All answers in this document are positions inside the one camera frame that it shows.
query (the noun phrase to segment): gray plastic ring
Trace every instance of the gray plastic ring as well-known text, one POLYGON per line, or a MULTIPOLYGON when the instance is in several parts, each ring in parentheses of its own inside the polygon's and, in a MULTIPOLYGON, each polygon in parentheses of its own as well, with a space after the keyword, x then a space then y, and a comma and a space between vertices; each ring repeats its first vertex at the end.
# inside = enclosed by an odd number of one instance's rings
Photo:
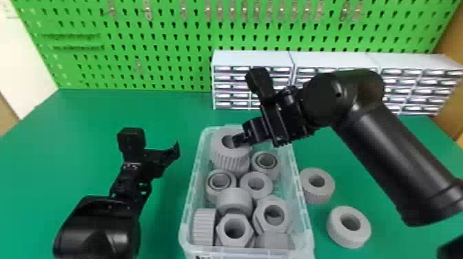
POLYGON ((341 247, 357 249, 371 236, 371 225, 362 212, 349 206, 334 208, 327 221, 328 235, 341 247))
POLYGON ((217 210, 221 215, 227 213, 252 215, 252 197, 244 189, 230 187, 221 191, 217 198, 217 210))
POLYGON ((271 194, 274 184, 265 174, 250 172, 241 177, 240 188, 248 191, 254 200, 259 200, 271 194))
POLYGON ((304 189, 305 200, 309 204, 327 203, 336 188, 334 179, 327 172, 318 168, 302 170, 299 179, 304 189))
POLYGON ((224 169, 212 170, 206 178, 206 199, 217 203, 218 194, 229 187, 236 187, 236 177, 224 169))
POLYGON ((223 127, 212 134, 209 156, 215 168, 243 173, 249 161, 251 147, 241 145, 235 148, 232 141, 232 136, 241 132, 243 131, 240 129, 223 127))
POLYGON ((276 180, 280 175, 280 161, 270 152, 259 151, 251 158, 252 171, 266 174, 271 180, 276 180))

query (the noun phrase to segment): white wall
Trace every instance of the white wall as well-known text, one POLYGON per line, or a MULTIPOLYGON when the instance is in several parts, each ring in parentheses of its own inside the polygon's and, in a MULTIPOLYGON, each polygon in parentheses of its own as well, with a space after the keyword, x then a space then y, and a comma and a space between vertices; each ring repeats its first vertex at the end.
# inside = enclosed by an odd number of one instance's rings
POLYGON ((20 119, 57 91, 9 0, 0 0, 0 93, 20 119))

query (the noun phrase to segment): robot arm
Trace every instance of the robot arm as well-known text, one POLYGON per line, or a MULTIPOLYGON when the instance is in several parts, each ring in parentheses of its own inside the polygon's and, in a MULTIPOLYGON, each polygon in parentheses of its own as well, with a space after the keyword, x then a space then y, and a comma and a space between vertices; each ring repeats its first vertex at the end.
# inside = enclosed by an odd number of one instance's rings
POLYGON ((332 127, 395 203, 410 227, 443 220, 463 210, 463 182, 382 102, 384 84, 370 70, 319 74, 302 89, 276 92, 265 68, 246 75, 260 99, 261 117, 243 123, 235 146, 271 140, 275 147, 332 127))
POLYGON ((141 243, 138 218, 151 194, 151 181, 180 157, 146 149, 145 132, 125 127, 117 134, 124 161, 108 196, 85 196, 63 223, 53 244, 55 258, 135 258, 141 243))

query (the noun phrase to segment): plastic storage box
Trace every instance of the plastic storage box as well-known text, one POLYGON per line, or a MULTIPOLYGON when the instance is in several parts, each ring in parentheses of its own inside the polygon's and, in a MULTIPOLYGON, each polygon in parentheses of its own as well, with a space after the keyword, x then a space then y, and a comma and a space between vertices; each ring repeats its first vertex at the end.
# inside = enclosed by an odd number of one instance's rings
POLYGON ((295 250, 286 249, 257 249, 241 247, 206 247, 193 245, 190 238, 192 219, 196 209, 211 207, 205 199, 205 178, 212 170, 212 163, 209 160, 209 147, 212 134, 220 127, 207 127, 203 130, 194 161, 192 176, 189 182, 185 208, 183 209, 182 222, 178 230, 178 241, 180 242, 185 257, 188 259, 226 259, 226 258, 258 258, 258 259, 279 259, 279 258, 301 258, 314 259, 313 234, 309 220, 309 214, 305 205, 304 194, 299 181, 299 171, 294 157, 292 145, 286 145, 278 149, 271 143, 262 143, 253 146, 252 152, 266 150, 273 152, 280 159, 281 174, 274 181, 273 194, 285 199, 291 210, 293 225, 291 237, 296 246, 295 250))

